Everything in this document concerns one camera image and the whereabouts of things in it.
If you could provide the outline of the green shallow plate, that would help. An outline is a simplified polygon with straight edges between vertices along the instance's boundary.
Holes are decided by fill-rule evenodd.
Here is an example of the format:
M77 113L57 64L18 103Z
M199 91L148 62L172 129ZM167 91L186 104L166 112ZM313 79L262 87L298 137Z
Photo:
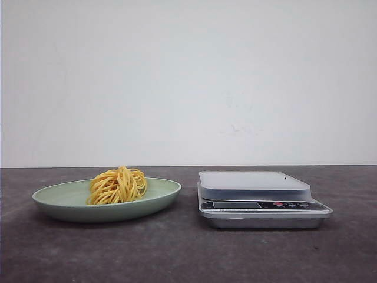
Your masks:
M140 218L170 206L181 191L173 180L147 178L146 194L139 200L87 205L90 180L60 183L37 190L32 198L47 216L74 223L108 223Z

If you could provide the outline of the silver digital kitchen scale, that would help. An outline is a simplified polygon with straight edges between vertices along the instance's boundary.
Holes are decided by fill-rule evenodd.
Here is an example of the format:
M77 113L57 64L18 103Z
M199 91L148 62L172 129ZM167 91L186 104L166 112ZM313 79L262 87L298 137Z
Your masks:
M201 171L197 193L200 214L215 228L312 229L333 212L309 184L282 172Z

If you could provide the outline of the yellow vermicelli noodle bundle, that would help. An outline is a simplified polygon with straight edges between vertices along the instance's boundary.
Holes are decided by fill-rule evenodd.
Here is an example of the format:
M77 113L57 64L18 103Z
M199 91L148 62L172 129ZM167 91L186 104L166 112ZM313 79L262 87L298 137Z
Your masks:
M86 205L107 205L141 199L147 191L145 174L136 168L120 166L98 174L89 185Z

